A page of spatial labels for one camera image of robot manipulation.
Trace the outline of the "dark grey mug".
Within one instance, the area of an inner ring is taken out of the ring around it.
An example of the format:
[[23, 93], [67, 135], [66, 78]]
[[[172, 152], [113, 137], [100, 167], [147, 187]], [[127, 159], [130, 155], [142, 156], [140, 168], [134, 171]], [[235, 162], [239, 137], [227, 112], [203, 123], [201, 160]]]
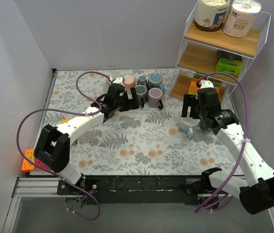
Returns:
[[144, 85], [136, 85], [135, 86], [137, 99], [139, 101], [140, 107], [144, 108], [145, 104], [147, 103], [147, 87]]

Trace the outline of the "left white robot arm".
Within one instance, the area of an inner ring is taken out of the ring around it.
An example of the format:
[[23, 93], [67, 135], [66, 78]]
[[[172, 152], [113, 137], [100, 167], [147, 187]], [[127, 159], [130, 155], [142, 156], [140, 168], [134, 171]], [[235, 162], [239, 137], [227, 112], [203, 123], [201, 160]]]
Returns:
[[140, 104], [135, 88], [131, 88], [130, 92], [131, 98], [123, 84], [113, 83], [109, 86], [108, 92], [99, 96], [82, 116], [74, 117], [57, 126], [48, 124], [42, 129], [34, 156], [68, 182], [68, 188], [72, 193], [80, 194], [85, 188], [81, 172], [70, 161], [72, 143], [91, 128], [114, 117], [116, 112], [138, 109]]

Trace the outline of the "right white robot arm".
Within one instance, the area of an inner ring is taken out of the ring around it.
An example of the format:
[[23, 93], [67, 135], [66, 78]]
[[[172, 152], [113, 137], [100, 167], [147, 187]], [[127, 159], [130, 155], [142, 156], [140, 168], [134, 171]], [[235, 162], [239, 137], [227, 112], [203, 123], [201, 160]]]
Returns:
[[197, 95], [185, 94], [182, 116], [199, 119], [236, 158], [245, 179], [242, 180], [221, 168], [202, 172], [200, 185], [207, 192], [224, 191], [240, 200], [244, 209], [255, 215], [274, 207], [274, 170], [256, 151], [235, 114], [222, 109], [214, 88], [199, 89]]

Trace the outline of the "lilac mug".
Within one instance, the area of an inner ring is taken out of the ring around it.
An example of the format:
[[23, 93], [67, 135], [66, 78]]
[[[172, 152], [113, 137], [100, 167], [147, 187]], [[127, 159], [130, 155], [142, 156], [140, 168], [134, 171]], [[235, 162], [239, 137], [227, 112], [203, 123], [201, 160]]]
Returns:
[[163, 92], [159, 88], [154, 87], [148, 91], [147, 103], [151, 108], [162, 110], [164, 108], [162, 98]]

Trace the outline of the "white and blue mug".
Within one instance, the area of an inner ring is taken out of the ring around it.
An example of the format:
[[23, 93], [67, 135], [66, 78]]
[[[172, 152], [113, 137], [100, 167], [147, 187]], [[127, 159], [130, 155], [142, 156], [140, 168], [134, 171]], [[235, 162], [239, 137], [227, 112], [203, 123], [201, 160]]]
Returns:
[[188, 135], [188, 137], [193, 136], [194, 129], [199, 126], [199, 119], [193, 119], [189, 116], [182, 117], [180, 121], [180, 129]]

